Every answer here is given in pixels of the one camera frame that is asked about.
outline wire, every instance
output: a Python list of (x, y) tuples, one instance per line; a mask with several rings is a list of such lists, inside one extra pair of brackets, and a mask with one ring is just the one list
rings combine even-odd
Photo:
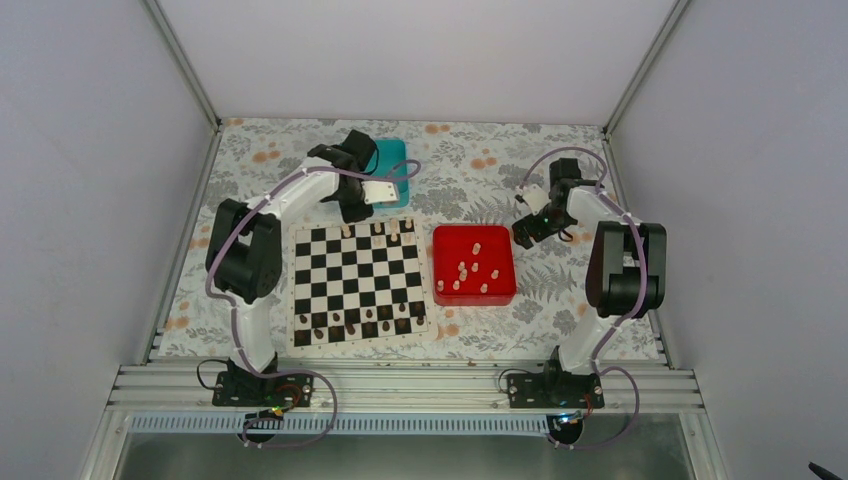
[[(555, 149), (551, 150), (550, 152), (542, 155), (538, 160), (536, 160), (535, 163), (533, 163), (533, 165), (527, 170), (527, 173), (524, 175), (524, 178), (521, 180), (521, 185), (520, 185), (519, 188), (524, 187), (524, 185), (527, 183), (527, 180), (530, 178), (530, 174), (533, 173), (533, 170), (540, 163), (545, 161), (551, 155), (554, 155), (554, 154), (560, 153), (560, 152), (581, 152), (581, 153), (585, 153), (585, 154), (591, 156), (592, 158), (594, 158), (595, 160), (597, 160), (598, 163), (600, 163), (600, 165), (601, 165), (601, 176), (600, 176), (600, 178), (598, 178), (598, 181), (595, 183), (595, 194), (612, 211), (614, 211), (616, 214), (620, 215), (624, 219), (624, 222), (627, 223), (627, 225), (630, 227), (630, 233), (633, 235), (633, 240), (636, 243), (636, 255), (639, 258), (639, 293), (636, 296), (636, 303), (633, 305), (633, 308), (629, 312), (627, 312), (624, 315), (622, 315), (621, 317), (619, 317), (612, 324), (612, 326), (610, 326), (607, 333), (603, 336), (603, 338), (601, 338), (601, 341), (598, 342), (598, 344), (595, 346), (595, 349), (592, 350), (592, 355), (590, 357), (590, 363), (592, 365), (592, 371), (595, 372), (598, 376), (603, 377), (604, 375), (606, 375), (610, 372), (617, 371), (617, 372), (621, 372), (630, 381), (630, 384), (633, 386), (633, 396), (635, 397), (635, 401), (634, 401), (635, 406), (633, 408), (633, 416), (630, 417), (630, 421), (627, 422), (627, 425), (624, 426), (624, 429), (622, 429), (618, 433), (618, 435), (610, 438), (609, 440), (606, 440), (604, 442), (597, 443), (597, 444), (594, 444), (594, 445), (568, 445), (569, 450), (592, 450), (592, 449), (595, 449), (595, 448), (601, 448), (601, 447), (606, 447), (608, 445), (612, 445), (613, 443), (615, 443), (618, 440), (620, 440), (621, 438), (623, 438), (625, 435), (627, 435), (627, 433), (629, 433), (633, 429), (633, 426), (636, 423), (636, 419), (639, 417), (639, 406), (640, 406), (639, 405), (639, 387), (636, 385), (636, 380), (633, 378), (633, 375), (631, 375), (627, 370), (625, 370), (621, 367), (618, 367), (618, 366), (611, 366), (611, 367), (607, 367), (607, 368), (605, 368), (601, 371), (598, 371), (598, 357), (600, 356), (601, 350), (603, 350), (603, 348), (610, 341), (610, 339), (613, 337), (613, 335), (615, 335), (615, 332), (619, 329), (619, 327), (621, 327), (621, 325), (625, 321), (627, 321), (631, 318), (634, 318), (639, 313), (639, 310), (642, 309), (642, 305), (645, 303), (645, 295), (647, 294), (647, 290), (648, 290), (648, 267), (647, 267), (648, 264), (645, 261), (645, 248), (642, 245), (643, 241), (642, 241), (642, 237), (639, 235), (639, 228), (636, 227), (636, 223), (633, 221), (630, 214), (625, 212), (621, 207), (619, 207), (615, 202), (613, 202), (612, 199), (609, 198), (609, 195), (607, 195), (606, 190), (604, 190), (604, 188), (603, 188), (602, 182), (604, 181), (607, 174), (609, 173), (609, 168), (607, 168), (607, 163), (604, 161), (604, 159), (601, 158), (601, 156), (598, 155), (597, 153), (589, 150), (588, 148), (583, 148), (583, 147), (571, 147), (571, 146), (569, 146), (569, 147), (555, 148)], [(547, 435), (547, 437), (548, 437), (548, 440), (551, 441), (554, 444), (555, 448), (559, 447), (560, 443), (558, 441), (556, 441), (550, 435), (550, 433)]]
[(568, 233), (564, 228), (557, 232), (557, 237), (559, 237), (559, 239), (563, 242), (570, 242), (574, 240), (574, 235)]
[(584, 393), (583, 398), (586, 399), (586, 415), (583, 418), (589, 418), (595, 410), (594, 407), (592, 407), (592, 397), (589, 396), (588, 393)]
[(363, 173), (365, 173), (365, 175), (374, 175), (374, 172), (376, 172), (377, 169), (380, 168), (380, 148), (379, 147), (377, 147), (374, 150), (374, 156), (376, 157), (374, 159), (374, 168), (372, 168), (370, 172), (363, 172)]
[(206, 385), (205, 383), (203, 383), (203, 378), (200, 376), (200, 366), (203, 365), (204, 363), (209, 363), (209, 362), (223, 363), (224, 365), (226, 365), (227, 362), (225, 362), (224, 360), (219, 360), (217, 358), (210, 358), (210, 359), (204, 360), (204, 361), (197, 364), (197, 369), (195, 370), (196, 373), (197, 373), (197, 382), (200, 384), (201, 387), (205, 388), (206, 390), (215, 390), (215, 387), (210, 387), (210, 386)]
[(504, 374), (505, 374), (506, 372), (523, 372), (523, 373), (527, 373), (527, 374), (531, 374), (531, 375), (532, 375), (532, 373), (531, 373), (531, 372), (528, 372), (527, 370), (523, 370), (523, 369), (521, 369), (521, 368), (507, 368), (506, 370), (504, 370), (503, 372), (501, 372), (501, 374), (500, 374), (500, 375), (498, 375), (497, 384), (498, 384), (498, 392), (500, 392), (500, 393), (507, 393), (507, 391), (506, 391), (506, 390), (503, 390), (503, 389), (501, 388), (501, 379), (503, 379), (503, 376), (504, 376)]
[[(412, 173), (408, 173), (406, 175), (396, 176), (396, 177), (392, 176), (392, 174), (398, 168), (400, 168), (402, 165), (405, 165), (405, 164), (412, 164), (413, 166), (415, 166), (415, 170), (413, 170)], [(233, 246), (233, 243), (235, 243), (235, 241), (238, 238), (241, 231), (244, 230), (244, 228), (253, 219), (253, 217), (255, 217), (263, 208), (265, 208), (265, 206), (268, 205), (268, 203), (270, 202), (270, 200), (272, 198), (276, 197), (289, 184), (291, 184), (295, 180), (300, 179), (301, 177), (304, 177), (306, 175), (310, 175), (312, 173), (317, 173), (317, 172), (329, 172), (329, 173), (335, 173), (335, 174), (338, 174), (338, 175), (346, 175), (348, 177), (358, 178), (360, 180), (377, 180), (377, 181), (384, 181), (384, 182), (391, 182), (391, 183), (399, 183), (399, 182), (409, 180), (410, 178), (414, 177), (415, 175), (418, 175), (418, 172), (420, 172), (420, 171), (421, 171), (421, 162), (419, 162), (418, 160), (412, 160), (412, 159), (407, 159), (407, 160), (404, 160), (403, 162), (398, 163), (391, 170), (389, 170), (389, 172), (386, 174), (385, 177), (373, 177), (373, 176), (365, 175), (365, 174), (362, 174), (362, 173), (354, 173), (354, 172), (349, 172), (347, 170), (341, 170), (341, 169), (338, 169), (338, 168), (335, 168), (335, 167), (323, 167), (323, 166), (308, 167), (308, 168), (298, 170), (298, 171), (292, 173), (291, 175), (289, 175), (288, 177), (282, 179), (280, 181), (280, 183), (278, 183), (274, 188), (272, 188), (268, 192), (268, 194), (265, 196), (265, 198), (260, 200), (259, 203), (255, 207), (253, 207), (249, 212), (247, 212), (247, 215), (245, 215), (241, 219), (241, 221), (236, 225), (236, 227), (233, 229), (233, 231), (230, 232), (230, 235), (224, 241), (223, 245), (221, 245), (221, 250), (218, 252), (218, 255), (215, 256), (215, 259), (212, 260), (212, 265), (210, 265), (209, 273), (206, 276), (206, 285), (205, 285), (206, 295), (210, 298), (217, 298), (217, 299), (225, 300), (225, 301), (227, 301), (227, 303), (230, 304), (230, 330), (231, 330), (232, 336), (233, 336), (233, 345), (235, 346), (235, 350), (238, 353), (239, 358), (241, 358), (242, 363), (247, 367), (247, 371), (249, 371), (255, 377), (264, 378), (264, 379), (278, 378), (278, 377), (282, 377), (282, 376), (286, 376), (286, 375), (291, 375), (291, 374), (294, 374), (294, 373), (312, 375), (313, 377), (321, 380), (322, 382), (324, 382), (324, 384), (327, 385), (327, 389), (330, 391), (330, 396), (333, 397), (333, 414), (330, 417), (330, 421), (327, 422), (327, 426), (324, 428), (324, 430), (322, 430), (320, 433), (318, 433), (314, 437), (312, 437), (308, 440), (304, 440), (302, 442), (271, 444), (271, 445), (266, 445), (266, 446), (263, 447), (262, 444), (257, 443), (257, 442), (253, 442), (253, 441), (251, 441), (247, 438), (247, 430), (253, 424), (257, 423), (254, 420), (254, 421), (251, 421), (251, 422), (247, 422), (244, 425), (244, 427), (242, 428), (241, 439), (242, 439), (242, 441), (244, 441), (245, 446), (253, 446), (253, 447), (257, 447), (257, 448), (275, 448), (276, 449), (276, 448), (299, 448), (299, 447), (305, 447), (307, 445), (315, 443), (318, 440), (321, 440), (322, 438), (327, 436), (327, 434), (330, 432), (330, 430), (333, 429), (333, 426), (336, 423), (336, 418), (338, 418), (338, 414), (339, 414), (339, 399), (338, 399), (338, 396), (336, 395), (336, 389), (333, 388), (333, 385), (330, 383), (330, 381), (327, 380), (327, 378), (325, 376), (321, 375), (318, 372), (303, 369), (303, 368), (295, 368), (295, 369), (282, 370), (282, 371), (278, 371), (278, 372), (274, 372), (274, 373), (262, 373), (262, 372), (256, 370), (256, 368), (254, 368), (254, 366), (250, 363), (250, 360), (247, 358), (247, 353), (245, 353), (245, 351), (244, 351), (244, 345), (241, 343), (241, 338), (239, 337), (239, 333), (238, 333), (238, 309), (236, 308), (238, 303), (236, 302), (235, 298), (232, 295), (228, 295), (228, 294), (223, 293), (223, 292), (217, 293), (214, 290), (212, 290), (215, 274), (218, 272), (218, 267), (221, 266), (221, 262), (224, 260), (224, 256), (227, 254), (230, 247)]]

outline white square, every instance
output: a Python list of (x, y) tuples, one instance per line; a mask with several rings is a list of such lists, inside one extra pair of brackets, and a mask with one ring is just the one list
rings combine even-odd
[(356, 265), (345, 265), (342, 267), (342, 278), (344, 280), (353, 280), (359, 278), (359, 270)]
[[(388, 330), (384, 330), (386, 325), (389, 326)], [(394, 320), (381, 320), (377, 322), (377, 336), (379, 337), (393, 337), (395, 335), (395, 322)]]
[(423, 302), (424, 301), (424, 289), (422, 287), (407, 287), (406, 288), (406, 298), (410, 302)]
[(294, 298), (296, 300), (309, 298), (312, 296), (312, 284), (304, 283), (294, 286)]
[(418, 272), (421, 270), (421, 264), (417, 258), (407, 258), (403, 261), (403, 271), (406, 273)]
[(319, 313), (327, 311), (327, 297), (315, 297), (310, 300), (310, 312)]
[(309, 246), (309, 253), (312, 255), (327, 253), (327, 242), (312, 242), (312, 245)]
[(327, 240), (341, 240), (342, 238), (342, 228), (341, 227), (329, 227), (324, 231), (327, 232)]
[[(321, 332), (321, 338), (318, 338), (318, 335), (315, 334), (316, 330)], [(312, 329), (312, 345), (326, 345), (327, 342), (330, 341), (330, 339), (328, 338), (330, 335), (329, 335), (329, 332), (327, 330), (329, 330), (327, 327), (313, 328)]]
[(342, 301), (345, 309), (359, 308), (359, 293), (345, 293)]
[(357, 223), (354, 225), (354, 232), (356, 232), (357, 237), (370, 237), (371, 236), (371, 225), (365, 223)]
[(311, 270), (312, 269), (312, 257), (309, 255), (305, 257), (295, 257), (294, 258), (294, 269), (297, 270)]
[(373, 292), (374, 291), (374, 277), (365, 277), (359, 279), (359, 291), (360, 292)]
[(344, 312), (330, 312), (330, 314), (327, 315), (327, 324), (331, 327), (344, 325)]
[(322, 283), (327, 281), (327, 269), (326, 268), (313, 268), (312, 273), (309, 274), (309, 281), (312, 283)]
[(350, 333), (348, 326), (345, 326), (345, 342), (362, 339), (362, 325), (358, 323), (350, 324), (353, 327), (353, 333)]
[(406, 287), (406, 275), (402, 273), (395, 273), (389, 275), (389, 285), (392, 288), (405, 288)]
[(400, 244), (401, 245), (415, 245), (415, 234), (412, 232), (401, 233), (400, 234)]
[(418, 324), (418, 320), (418, 317), (410, 319), (410, 322), (412, 322), (412, 333), (426, 332), (430, 328), (429, 320), (427, 320), (427, 317), (421, 317), (421, 325)]
[(371, 255), (371, 250), (357, 250), (356, 263), (373, 263), (374, 257)]
[(312, 241), (311, 230), (298, 230), (294, 232), (295, 243), (309, 243)]
[(341, 267), (342, 266), (342, 254), (341, 253), (328, 253), (327, 254), (327, 266), (328, 267)]
[(341, 280), (330, 280), (327, 282), (327, 296), (341, 295), (343, 291)]
[(374, 297), (377, 299), (377, 305), (391, 305), (392, 304), (392, 292), (391, 290), (379, 290), (374, 293)]
[(295, 315), (294, 316), (294, 329), (295, 330), (310, 330), (310, 329), (312, 329), (312, 321), (309, 319), (309, 315), (308, 314)]
[(381, 277), (389, 274), (389, 264), (386, 262), (377, 262), (374, 264), (374, 276)]
[(342, 251), (343, 252), (355, 252), (356, 251), (356, 239), (353, 237), (343, 238), (342, 239)]
[(403, 260), (403, 250), (400, 247), (389, 247), (386, 249), (389, 260)]

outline teal container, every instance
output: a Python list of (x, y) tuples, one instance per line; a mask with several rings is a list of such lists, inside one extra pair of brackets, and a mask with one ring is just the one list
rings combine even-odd
[[(376, 140), (377, 143), (377, 151), (380, 154), (380, 162), (377, 164), (377, 153), (371, 157), (371, 160), (368, 162), (368, 167), (365, 169), (366, 172), (370, 172), (375, 165), (377, 165), (377, 170), (374, 171), (373, 175), (377, 177), (384, 177), (389, 173), (389, 170), (395, 167), (395, 165), (402, 163), (406, 160), (406, 144), (403, 143), (403, 140), (398, 138), (390, 138), (390, 139), (381, 139)], [(408, 173), (407, 169), (408, 165), (403, 165), (392, 173), (392, 176), (404, 176)], [(409, 205), (409, 182), (403, 181), (397, 184), (398, 188), (398, 201), (390, 202), (390, 203), (376, 203), (374, 204), (374, 208), (400, 208)]]

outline chessboard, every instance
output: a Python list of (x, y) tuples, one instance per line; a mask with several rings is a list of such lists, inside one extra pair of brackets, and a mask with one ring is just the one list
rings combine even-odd
[(421, 229), (412, 218), (290, 228), (293, 357), (434, 340)]

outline table surface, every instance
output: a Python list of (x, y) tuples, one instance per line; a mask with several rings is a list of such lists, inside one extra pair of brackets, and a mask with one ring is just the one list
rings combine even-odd
[[(265, 193), (291, 172), (319, 143), (341, 142), (355, 128), (374, 138), (400, 138), (407, 156), (421, 160), (410, 181), (410, 202), (377, 209), (375, 217), (414, 215), (426, 232), (432, 271), (432, 231), (440, 224), (492, 223), (510, 226), (527, 213), (515, 200), (526, 169), (546, 151), (565, 145), (603, 156), (597, 127), (574, 125), (430, 123), (377, 120), (283, 120), (234, 118), (226, 122), (203, 205), (159, 348), (164, 356), (227, 356), (231, 336), (225, 302), (204, 293), (204, 259), (217, 205), (225, 198), (246, 200)], [(588, 155), (574, 155), (585, 178), (600, 167)], [(547, 191), (547, 166), (530, 177)], [(607, 188), (613, 189), (611, 182)], [(298, 223), (341, 224), (338, 205), (317, 205)], [(571, 242), (550, 237), (530, 250), (513, 245), (518, 294), (505, 307), (440, 307), (435, 341), (328, 353), (320, 358), (540, 360), (573, 331), (585, 313), (583, 291), (593, 233), (572, 227)], [(288, 235), (284, 232), (284, 242)], [(288, 245), (283, 245), (288, 252)], [(284, 269), (288, 262), (283, 262)], [(272, 339), (286, 356), (287, 275), (274, 291)], [(606, 359), (658, 358), (647, 319), (611, 342)]]

